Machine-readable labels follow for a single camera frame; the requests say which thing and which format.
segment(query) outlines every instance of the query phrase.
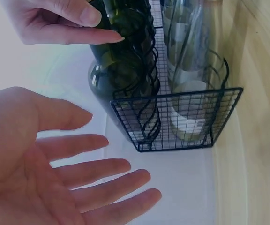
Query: fingernail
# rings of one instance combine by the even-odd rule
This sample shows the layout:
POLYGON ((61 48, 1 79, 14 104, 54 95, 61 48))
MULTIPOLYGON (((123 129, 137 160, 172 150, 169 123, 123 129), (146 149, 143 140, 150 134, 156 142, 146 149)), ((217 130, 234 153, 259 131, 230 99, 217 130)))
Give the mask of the fingernail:
POLYGON ((86 7, 81 14, 81 21, 84 26, 96 27, 101 22, 102 14, 93 6, 86 7))
POLYGON ((114 41, 112 41, 110 43, 118 43, 118 42, 121 42, 121 41, 123 41, 125 39, 126 39, 125 37, 120 37, 120 39, 114 40, 114 41))

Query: metal wire grid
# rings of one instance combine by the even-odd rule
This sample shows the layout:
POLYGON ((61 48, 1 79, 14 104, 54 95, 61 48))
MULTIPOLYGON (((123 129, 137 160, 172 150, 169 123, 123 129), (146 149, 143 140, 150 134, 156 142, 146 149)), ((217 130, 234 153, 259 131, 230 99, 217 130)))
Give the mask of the metal wire grid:
POLYGON ((242 88, 171 94, 159 0, 150 0, 161 86, 157 97, 112 101, 130 141, 139 152, 212 147, 231 116, 242 88), (128 115, 135 115, 130 120, 128 115))
POLYGON ((162 27, 162 16, 161 16, 161 6, 160 0, 150 0, 151 9, 150 12, 154 17, 155 28, 162 27))

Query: light wood panel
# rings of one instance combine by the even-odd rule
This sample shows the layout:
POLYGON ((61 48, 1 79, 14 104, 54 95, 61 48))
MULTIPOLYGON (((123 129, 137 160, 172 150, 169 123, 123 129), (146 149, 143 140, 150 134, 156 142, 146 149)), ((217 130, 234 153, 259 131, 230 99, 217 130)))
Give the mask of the light wood panel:
POLYGON ((217 225, 270 225, 270 0, 224 0, 230 86, 244 87, 213 148, 217 225))

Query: green glass bottle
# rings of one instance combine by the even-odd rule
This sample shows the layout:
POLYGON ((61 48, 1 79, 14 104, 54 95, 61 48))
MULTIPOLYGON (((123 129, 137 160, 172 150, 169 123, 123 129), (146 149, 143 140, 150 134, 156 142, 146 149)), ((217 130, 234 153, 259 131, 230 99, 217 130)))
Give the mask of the green glass bottle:
MULTIPOLYGON (((102 14, 97 28, 111 29, 102 0, 91 0, 89 3, 102 14)), ((90 45, 90 48, 96 61, 89 69, 89 86, 114 123, 127 139, 131 137, 138 143, 145 141, 146 137, 157 136, 159 129, 156 127, 160 123, 154 100, 136 100, 119 105, 117 113, 126 130, 110 105, 114 99, 151 95, 144 58, 136 53, 127 39, 116 44, 90 45)))
POLYGON ((160 81, 157 78, 151 38, 144 14, 128 7, 123 0, 104 0, 104 4, 112 30, 128 39, 138 52, 144 54, 152 78, 151 84, 154 87, 153 95, 156 95, 160 88, 160 81))
POLYGON ((149 34, 152 38, 154 38, 156 34, 156 29, 154 27, 154 17, 151 13, 151 5, 148 0, 125 0, 125 4, 129 8, 134 8, 139 10, 140 12, 147 15, 147 25, 149 29, 149 34))

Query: clear glass bottle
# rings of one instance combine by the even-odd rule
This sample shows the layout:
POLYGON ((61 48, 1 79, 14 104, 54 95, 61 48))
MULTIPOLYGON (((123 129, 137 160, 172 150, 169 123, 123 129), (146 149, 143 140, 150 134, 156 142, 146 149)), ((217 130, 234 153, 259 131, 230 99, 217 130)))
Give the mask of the clear glass bottle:
POLYGON ((165 0, 163 6, 164 43, 168 44, 168 37, 174 43, 183 43, 188 29, 189 16, 193 10, 195 0, 165 0))
POLYGON ((154 87, 153 95, 156 95, 160 89, 160 81, 157 78, 151 38, 144 14, 137 9, 129 8, 122 0, 104 0, 104 3, 112 29, 144 54, 152 78, 151 84, 154 87))
MULTIPOLYGON (((192 0, 182 42, 176 42, 171 23, 168 37, 168 80, 172 93, 220 89, 225 78, 223 61, 222 0, 192 0)), ((174 8, 184 3, 175 0, 174 8)), ((176 10, 173 10, 172 21, 176 10)), ((215 117, 225 110, 217 93, 191 94, 172 98, 172 131, 184 141, 205 137, 215 117)))
MULTIPOLYGON (((184 1, 175 0, 172 21, 179 17, 184 1)), ((207 90, 209 30, 203 20, 202 0, 192 1, 192 9, 182 12, 184 33, 176 41, 177 22, 170 24, 168 37, 168 81, 172 93, 207 90)), ((173 133, 184 141, 196 141, 205 131, 207 98, 203 94, 176 96, 171 101, 173 133)))
MULTIPOLYGON (((97 28, 111 29, 102 0, 92 0, 90 4, 102 14, 97 28)), ((90 48, 96 60, 89 69, 89 86, 114 123, 128 140, 131 137, 136 143, 157 136, 157 127, 160 124, 155 101, 136 100, 121 103, 117 113, 126 130, 110 105, 110 101, 114 99, 152 94, 144 58, 134 51, 127 39, 116 44, 90 45, 90 48)))

